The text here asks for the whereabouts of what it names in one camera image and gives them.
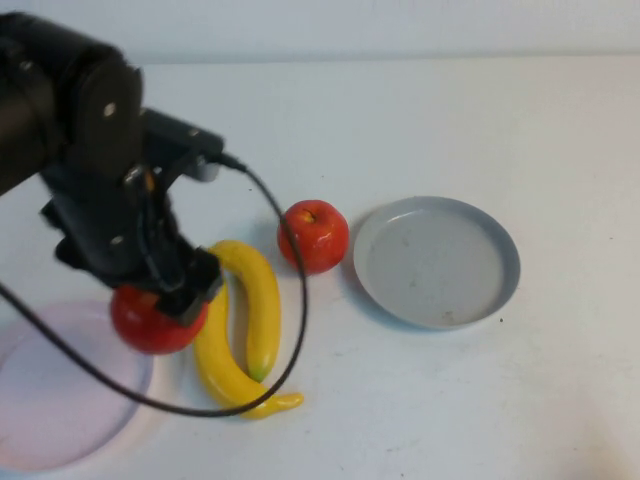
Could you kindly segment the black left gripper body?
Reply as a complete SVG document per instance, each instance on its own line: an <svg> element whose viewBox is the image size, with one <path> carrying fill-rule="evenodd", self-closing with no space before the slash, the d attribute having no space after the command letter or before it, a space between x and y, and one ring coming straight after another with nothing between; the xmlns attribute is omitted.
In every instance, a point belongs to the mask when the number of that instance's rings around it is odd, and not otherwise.
<svg viewBox="0 0 640 480"><path fill-rule="evenodd" d="M42 214L63 234L57 258L110 288L132 285L157 295L175 290L197 249L180 233L168 194L181 174L145 162L46 168L51 199Z"/></svg>

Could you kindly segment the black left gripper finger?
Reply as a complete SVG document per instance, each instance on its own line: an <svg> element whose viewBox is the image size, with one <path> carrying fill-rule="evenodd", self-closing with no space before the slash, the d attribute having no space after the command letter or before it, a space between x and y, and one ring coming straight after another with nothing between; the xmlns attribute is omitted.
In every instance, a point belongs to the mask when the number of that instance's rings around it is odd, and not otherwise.
<svg viewBox="0 0 640 480"><path fill-rule="evenodd" d="M211 252L197 248L188 258L183 283L158 299L158 311L181 327L195 323L223 284L221 264Z"/></svg>

